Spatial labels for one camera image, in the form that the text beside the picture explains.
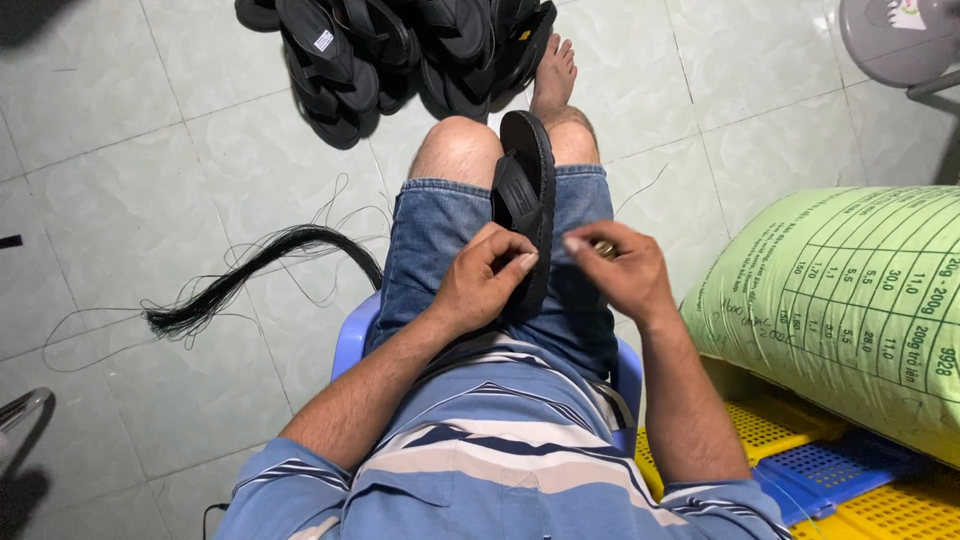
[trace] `left hand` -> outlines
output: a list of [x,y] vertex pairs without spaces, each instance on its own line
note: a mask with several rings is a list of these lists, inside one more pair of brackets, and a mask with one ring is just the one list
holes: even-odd
[[[515,256],[494,273],[493,262],[508,254]],[[537,259],[537,248],[526,236],[488,223],[450,263],[427,312],[453,337],[483,328],[500,314]]]

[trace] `blue plastic crate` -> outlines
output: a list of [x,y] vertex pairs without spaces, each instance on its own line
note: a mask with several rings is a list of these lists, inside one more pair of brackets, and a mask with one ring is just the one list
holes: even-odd
[[791,526],[807,516],[825,518],[838,504],[931,465],[928,458],[897,443],[851,430],[837,441],[805,444],[761,459],[754,478]]

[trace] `thimble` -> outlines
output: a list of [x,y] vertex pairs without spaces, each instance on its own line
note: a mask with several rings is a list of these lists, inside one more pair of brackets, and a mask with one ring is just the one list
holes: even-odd
[[597,255],[606,260],[613,261],[616,259],[616,246],[613,245],[613,242],[600,240],[593,244],[593,249],[596,250]]

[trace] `sleeve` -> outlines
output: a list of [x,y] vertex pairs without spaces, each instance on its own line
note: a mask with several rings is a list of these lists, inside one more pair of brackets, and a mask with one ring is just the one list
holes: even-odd
[[780,507],[755,480],[667,484],[660,506],[710,540],[790,540]]
[[332,540],[350,475],[303,446],[282,438],[267,443],[240,469],[217,540]]

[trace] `green sack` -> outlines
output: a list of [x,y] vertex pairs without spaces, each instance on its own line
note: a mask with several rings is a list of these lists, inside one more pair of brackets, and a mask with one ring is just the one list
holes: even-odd
[[960,187],[817,189],[681,309],[698,349],[960,467]]

